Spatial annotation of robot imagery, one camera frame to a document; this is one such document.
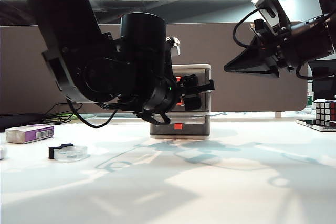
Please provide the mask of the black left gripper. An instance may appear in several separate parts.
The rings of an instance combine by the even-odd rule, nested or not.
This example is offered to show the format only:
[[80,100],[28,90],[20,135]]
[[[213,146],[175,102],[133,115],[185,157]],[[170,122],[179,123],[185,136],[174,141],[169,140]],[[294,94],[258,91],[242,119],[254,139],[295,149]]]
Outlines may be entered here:
[[188,76],[173,75],[173,111],[195,111],[202,107],[202,101],[199,95],[186,97],[184,92],[205,92],[215,90],[214,81],[209,80],[209,84],[199,85],[198,77],[195,74]]

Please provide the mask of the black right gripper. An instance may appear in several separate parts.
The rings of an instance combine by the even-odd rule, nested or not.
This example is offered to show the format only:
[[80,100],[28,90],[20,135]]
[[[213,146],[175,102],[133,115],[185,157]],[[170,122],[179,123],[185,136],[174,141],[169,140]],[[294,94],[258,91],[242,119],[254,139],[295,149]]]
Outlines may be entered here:
[[263,19],[254,20],[253,45],[257,49],[246,48],[237,57],[224,65],[224,71],[279,78],[280,68],[294,71],[285,61],[285,55],[277,43],[277,38]]

